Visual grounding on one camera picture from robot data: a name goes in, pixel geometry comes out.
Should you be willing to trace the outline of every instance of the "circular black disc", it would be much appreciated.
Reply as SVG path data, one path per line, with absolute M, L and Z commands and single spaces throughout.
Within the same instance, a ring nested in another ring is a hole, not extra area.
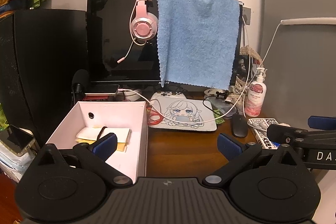
M 311 218 L 320 202 L 313 177 L 282 164 L 239 174 L 232 180 L 229 194 L 246 215 L 279 223 Z
M 16 202 L 30 218 L 41 222 L 69 221 L 87 215 L 105 198 L 106 186 L 96 174 L 80 168 L 41 165 L 34 177 L 18 184 Z

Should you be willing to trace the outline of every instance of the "pink headset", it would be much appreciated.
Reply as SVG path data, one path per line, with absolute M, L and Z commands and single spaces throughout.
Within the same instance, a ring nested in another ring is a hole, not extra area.
M 135 18 L 130 24 L 131 33 L 140 40 L 153 38 L 158 31 L 158 19 L 147 12 L 146 0 L 136 0 Z

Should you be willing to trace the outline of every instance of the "monitor screen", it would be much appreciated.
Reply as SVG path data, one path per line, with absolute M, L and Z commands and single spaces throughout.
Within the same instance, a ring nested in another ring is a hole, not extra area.
M 87 48 L 91 81 L 118 84 L 151 84 L 160 81 L 157 37 L 145 46 L 131 45 L 129 20 L 136 0 L 88 0 Z M 157 0 L 147 11 L 158 15 Z

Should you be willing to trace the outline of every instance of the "white game controller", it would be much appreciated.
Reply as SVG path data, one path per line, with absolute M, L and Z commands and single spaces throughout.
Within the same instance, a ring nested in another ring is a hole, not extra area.
M 183 93 L 181 92 L 175 92 L 175 91 L 158 91 L 153 94 L 151 97 L 151 100 L 157 99 L 159 97 L 169 97 L 169 98 L 180 98 L 180 99 L 186 99 Z

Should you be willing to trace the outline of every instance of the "white handle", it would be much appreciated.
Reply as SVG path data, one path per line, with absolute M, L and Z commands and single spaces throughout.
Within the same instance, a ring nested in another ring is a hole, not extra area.
M 336 17 L 310 17 L 310 18 L 292 18 L 283 19 L 281 25 L 298 25 L 298 24 L 324 24 L 336 25 Z

